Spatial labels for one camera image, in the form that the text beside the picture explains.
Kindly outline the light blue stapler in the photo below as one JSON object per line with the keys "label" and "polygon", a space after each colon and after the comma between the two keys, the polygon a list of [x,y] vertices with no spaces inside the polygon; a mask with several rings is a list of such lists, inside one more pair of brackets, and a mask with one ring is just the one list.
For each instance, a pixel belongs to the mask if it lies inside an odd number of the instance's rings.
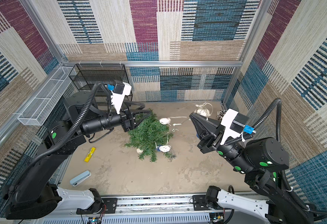
{"label": "light blue stapler", "polygon": [[83,173],[77,175],[76,177],[72,178],[70,180],[70,184],[73,187],[76,187],[77,185],[79,185],[80,183],[82,183],[83,181],[85,181],[86,179],[88,179],[91,176],[91,172],[86,170]]}

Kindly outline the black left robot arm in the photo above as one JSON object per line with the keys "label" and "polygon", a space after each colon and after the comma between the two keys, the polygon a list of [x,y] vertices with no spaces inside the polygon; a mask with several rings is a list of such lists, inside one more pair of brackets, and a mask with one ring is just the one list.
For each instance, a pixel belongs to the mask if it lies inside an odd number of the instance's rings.
{"label": "black left robot arm", "polygon": [[104,204],[96,189],[70,191],[51,184],[50,178],[90,135],[103,130],[110,133],[115,127],[128,132],[151,115],[143,103],[126,100],[121,101],[118,109],[100,110],[91,91],[73,94],[64,100],[64,105],[67,117],[49,128],[35,158],[5,190],[8,220],[38,219],[57,210],[101,212]]}

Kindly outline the small green christmas tree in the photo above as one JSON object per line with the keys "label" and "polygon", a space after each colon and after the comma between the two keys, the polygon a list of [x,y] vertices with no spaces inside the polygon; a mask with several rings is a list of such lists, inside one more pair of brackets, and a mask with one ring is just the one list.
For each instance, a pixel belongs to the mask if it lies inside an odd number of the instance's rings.
{"label": "small green christmas tree", "polygon": [[138,158],[140,160],[148,158],[150,162],[157,161],[157,153],[161,151],[159,148],[167,146],[169,140],[173,138],[173,132],[167,125],[159,122],[154,112],[151,112],[149,117],[145,118],[136,129],[129,131],[128,134],[129,141],[125,147],[140,149],[142,152]]}

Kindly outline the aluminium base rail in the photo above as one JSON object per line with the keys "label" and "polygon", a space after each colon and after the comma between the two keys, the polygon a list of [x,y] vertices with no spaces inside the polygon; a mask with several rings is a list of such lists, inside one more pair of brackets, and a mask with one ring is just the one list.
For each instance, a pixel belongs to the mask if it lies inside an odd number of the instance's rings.
{"label": "aluminium base rail", "polygon": [[259,213],[266,207],[264,196],[248,191],[236,192],[253,204],[242,209],[210,210],[194,204],[194,196],[204,198],[204,193],[107,196],[115,203],[100,215],[79,215],[75,211],[55,211],[34,220],[35,224],[219,224],[226,220],[230,224],[263,224]]}

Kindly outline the cup of coloured pencils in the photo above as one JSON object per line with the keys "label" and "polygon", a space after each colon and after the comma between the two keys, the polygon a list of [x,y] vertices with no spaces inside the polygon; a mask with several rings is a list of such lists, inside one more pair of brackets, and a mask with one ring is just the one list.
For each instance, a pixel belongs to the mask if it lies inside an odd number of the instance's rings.
{"label": "cup of coloured pencils", "polygon": [[222,120],[223,117],[225,116],[227,110],[220,110],[217,112],[217,120]]}

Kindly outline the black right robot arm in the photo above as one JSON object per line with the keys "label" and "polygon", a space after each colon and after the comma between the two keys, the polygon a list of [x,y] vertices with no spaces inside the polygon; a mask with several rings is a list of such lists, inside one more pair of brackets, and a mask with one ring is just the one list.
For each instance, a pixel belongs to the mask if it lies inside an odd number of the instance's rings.
{"label": "black right robot arm", "polygon": [[[276,111],[276,136],[254,140],[255,130]],[[286,176],[289,155],[281,144],[281,103],[274,102],[263,115],[248,126],[248,118],[229,109],[221,120],[192,113],[190,119],[204,154],[217,152],[234,169],[245,176],[245,183],[263,200],[254,200],[210,186],[203,200],[211,210],[240,211],[270,224],[312,224],[327,218],[327,211],[303,202]]]}

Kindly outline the yellow marker pen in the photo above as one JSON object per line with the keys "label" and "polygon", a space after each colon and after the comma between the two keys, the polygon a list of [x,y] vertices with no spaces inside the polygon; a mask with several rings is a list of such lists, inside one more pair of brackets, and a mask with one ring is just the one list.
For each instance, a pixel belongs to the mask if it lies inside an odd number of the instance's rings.
{"label": "yellow marker pen", "polygon": [[92,147],[90,149],[90,152],[87,154],[86,158],[84,159],[84,161],[85,162],[89,162],[95,151],[96,151],[96,148],[95,147]]}

